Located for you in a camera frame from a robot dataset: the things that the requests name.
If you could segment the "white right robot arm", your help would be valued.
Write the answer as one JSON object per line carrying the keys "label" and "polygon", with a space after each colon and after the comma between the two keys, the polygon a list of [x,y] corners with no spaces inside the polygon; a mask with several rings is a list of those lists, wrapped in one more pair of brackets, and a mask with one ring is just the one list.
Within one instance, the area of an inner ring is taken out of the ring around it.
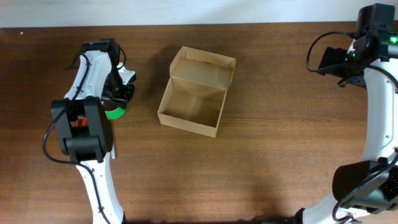
{"label": "white right robot arm", "polygon": [[360,217],[397,210],[397,31],[395,7],[375,3],[358,12],[349,49],[325,50],[320,75],[338,85],[366,89],[367,134],[361,160],[337,168],[332,190],[288,223],[358,223]]}

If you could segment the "green tape roll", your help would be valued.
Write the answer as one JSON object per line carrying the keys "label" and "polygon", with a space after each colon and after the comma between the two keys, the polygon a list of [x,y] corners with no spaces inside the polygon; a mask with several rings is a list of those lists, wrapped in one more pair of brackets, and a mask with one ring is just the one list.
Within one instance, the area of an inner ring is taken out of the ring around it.
{"label": "green tape roll", "polygon": [[114,110],[106,111],[105,114],[109,120],[114,120],[114,119],[119,119],[120,117],[122,117],[125,114],[125,112],[126,112],[125,109],[123,109],[121,107],[117,107]]}

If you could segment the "brown cardboard box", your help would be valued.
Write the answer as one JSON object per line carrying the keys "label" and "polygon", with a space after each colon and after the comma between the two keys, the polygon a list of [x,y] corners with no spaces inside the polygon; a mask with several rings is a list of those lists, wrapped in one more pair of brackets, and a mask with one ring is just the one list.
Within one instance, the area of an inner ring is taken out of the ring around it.
{"label": "brown cardboard box", "polygon": [[169,67],[160,124],[216,137],[236,59],[183,46]]}

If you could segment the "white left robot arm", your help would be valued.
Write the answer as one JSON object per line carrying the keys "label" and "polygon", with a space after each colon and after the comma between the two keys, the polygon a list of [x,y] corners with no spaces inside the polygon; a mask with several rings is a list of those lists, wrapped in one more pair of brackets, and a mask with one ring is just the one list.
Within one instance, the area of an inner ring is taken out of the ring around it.
{"label": "white left robot arm", "polygon": [[126,53],[114,39],[80,47],[74,82],[61,100],[52,102],[52,122],[42,145],[55,131],[66,164],[75,166],[84,181],[93,223],[125,223],[110,161],[116,158],[112,120],[120,118],[134,95],[136,73],[125,68]]}

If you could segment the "red utility knife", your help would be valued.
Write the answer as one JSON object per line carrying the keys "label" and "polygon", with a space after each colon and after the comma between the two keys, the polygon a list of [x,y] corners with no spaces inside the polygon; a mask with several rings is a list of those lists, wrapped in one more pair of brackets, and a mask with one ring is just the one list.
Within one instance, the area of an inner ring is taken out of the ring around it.
{"label": "red utility knife", "polygon": [[78,117],[78,119],[75,121],[75,126],[87,126],[88,120],[86,117]]}

